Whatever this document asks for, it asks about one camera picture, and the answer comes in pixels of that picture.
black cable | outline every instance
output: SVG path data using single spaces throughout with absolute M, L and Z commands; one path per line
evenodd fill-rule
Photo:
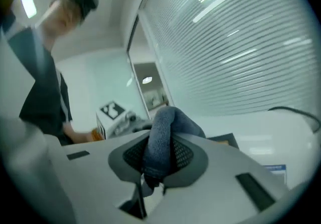
M 305 111 L 302 111 L 302 110 L 299 110 L 299 109 L 294 109 L 294 108 L 291 108 L 291 107 L 286 107 L 286 106 L 276 106 L 276 107 L 273 107 L 271 109 L 268 109 L 268 110 L 276 110 L 276 109 L 285 109 L 285 110 L 289 110 L 289 111 L 292 111 L 293 113 L 296 113 L 296 114 L 301 114 L 301 115 L 304 115 L 306 117 L 309 117 L 310 119 L 313 119 L 315 120 L 317 123 L 318 123 L 318 127 L 316 130 L 312 131 L 313 134 L 315 134 L 316 132 L 319 131 L 319 129 L 321 128 L 321 122 L 320 120 L 313 114 L 310 114 L 310 113 L 307 113 Z

horizontal blinds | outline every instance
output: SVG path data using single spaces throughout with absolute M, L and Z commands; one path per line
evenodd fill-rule
M 320 35 L 304 0 L 147 0 L 143 12 L 175 106 L 315 112 Z

blue cloth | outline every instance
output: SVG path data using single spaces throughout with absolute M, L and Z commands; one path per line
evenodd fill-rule
M 172 106 L 159 109 L 142 160 L 144 178 L 151 189 L 171 172 L 171 133 L 174 132 L 205 138 L 203 130 L 180 109 Z

man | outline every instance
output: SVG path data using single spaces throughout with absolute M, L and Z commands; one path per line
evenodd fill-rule
M 11 13 L 3 30 L 12 51 L 35 79 L 20 112 L 20 118 L 38 126 L 44 134 L 56 136 L 61 145 L 93 141 L 91 133 L 73 130 L 68 90 L 56 69 L 51 50 L 61 36 L 81 24 L 98 0 L 53 0 L 34 27 L 15 23 Z

blue label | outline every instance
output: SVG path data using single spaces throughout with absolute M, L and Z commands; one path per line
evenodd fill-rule
M 286 170 L 286 165 L 281 164 L 281 165 L 264 165 L 265 168 L 267 168 L 270 171 L 275 171 L 275 170 Z

